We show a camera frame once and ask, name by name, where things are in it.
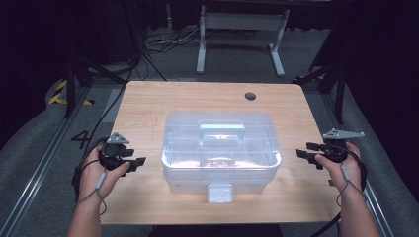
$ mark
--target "dark background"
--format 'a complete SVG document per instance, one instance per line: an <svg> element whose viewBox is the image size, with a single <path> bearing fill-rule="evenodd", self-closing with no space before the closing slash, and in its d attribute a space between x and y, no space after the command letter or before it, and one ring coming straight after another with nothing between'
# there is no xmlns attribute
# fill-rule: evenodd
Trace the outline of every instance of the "dark background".
<svg viewBox="0 0 419 237"><path fill-rule="evenodd" d="M363 10L344 13L337 23L336 11L319 14L294 10L288 27L332 28L315 65L333 62L338 52L347 55L346 78L354 98L400 177L418 199L419 189L414 184L419 178L415 149L419 132L419 28L415 26L419 23L418 15L406 1L352 4ZM137 31L130 32L121 3L0 2L0 147L45 109L45 93L62 77L71 53L77 51L99 64L125 61L133 56L132 41L138 46L145 27L167 26L164 4L137 6L132 10L127 3L131 21L138 23ZM174 7L172 17L184 16L175 20L174 29L196 24L199 9Z"/></svg>

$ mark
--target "right hand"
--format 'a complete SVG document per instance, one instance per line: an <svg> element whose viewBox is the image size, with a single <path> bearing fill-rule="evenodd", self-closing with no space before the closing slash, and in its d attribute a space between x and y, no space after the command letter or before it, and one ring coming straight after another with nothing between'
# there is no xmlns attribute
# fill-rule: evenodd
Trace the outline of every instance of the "right hand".
<svg viewBox="0 0 419 237"><path fill-rule="evenodd" d="M361 158L361 153L358 147L349 142L346 144L348 146L348 150L354 152L358 157ZM342 164L345 165L351 176L351 183L358 190L361 189L361 170L357 161L351 155L348 155L347 159L342 163L335 163L322 155L316 155L315 159L329 172L330 178L332 179L334 186L339 190L339 192L342 193L348 183L342 172Z"/></svg>

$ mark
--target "wooden table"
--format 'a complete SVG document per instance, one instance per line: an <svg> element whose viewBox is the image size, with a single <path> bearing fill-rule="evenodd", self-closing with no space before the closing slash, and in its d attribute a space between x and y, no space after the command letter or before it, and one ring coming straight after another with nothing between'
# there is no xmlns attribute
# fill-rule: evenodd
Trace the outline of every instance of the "wooden table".
<svg viewBox="0 0 419 237"><path fill-rule="evenodd" d="M256 94L249 101L244 95ZM233 203L208 203L207 195L171 193L161 148L165 120L174 112L267 113L283 157L274 180L259 194L236 194ZM107 197L103 224L280 223L329 221L340 210L327 171L295 155L305 142L322 142L297 85L129 82L113 131L130 140L144 166L120 178Z"/></svg>

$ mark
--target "metal rail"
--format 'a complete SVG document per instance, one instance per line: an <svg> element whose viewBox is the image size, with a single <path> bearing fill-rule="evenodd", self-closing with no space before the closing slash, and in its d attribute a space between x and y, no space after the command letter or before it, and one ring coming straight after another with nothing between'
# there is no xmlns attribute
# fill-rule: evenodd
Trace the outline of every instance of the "metal rail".
<svg viewBox="0 0 419 237"><path fill-rule="evenodd" d="M71 122L74 120L78 110L81 108L83 102L86 100L89 91L90 88L88 87L80 88L80 94L77 97L76 107L74 108L73 113L71 113L71 115L68 118L65 118L61 122L55 136L52 139L51 144L49 145L42 159L40 160L40 163L38 164L34 173L28 180L28 183L26 184L20 198L16 202L15 207L9 214L9 217L7 218L6 222L3 224L0 230L0 237L13 236L15 231L19 227L38 190L40 189L41 184L52 162L55 160L56 153L61 145L63 137L67 133L68 128L70 127Z"/></svg>

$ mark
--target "yellow tape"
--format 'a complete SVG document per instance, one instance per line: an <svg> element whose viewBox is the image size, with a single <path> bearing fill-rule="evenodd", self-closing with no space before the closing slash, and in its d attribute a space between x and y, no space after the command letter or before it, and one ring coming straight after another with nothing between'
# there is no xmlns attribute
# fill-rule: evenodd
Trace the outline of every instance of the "yellow tape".
<svg viewBox="0 0 419 237"><path fill-rule="evenodd" d="M51 99L49 99L49 104L62 104L67 105L67 100L65 99L59 99L59 95L61 94L64 87L67 85L67 80L62 79L61 83L56 87L55 92L53 93ZM86 100L84 101L83 105L85 106L92 106L95 104L94 100Z"/></svg>

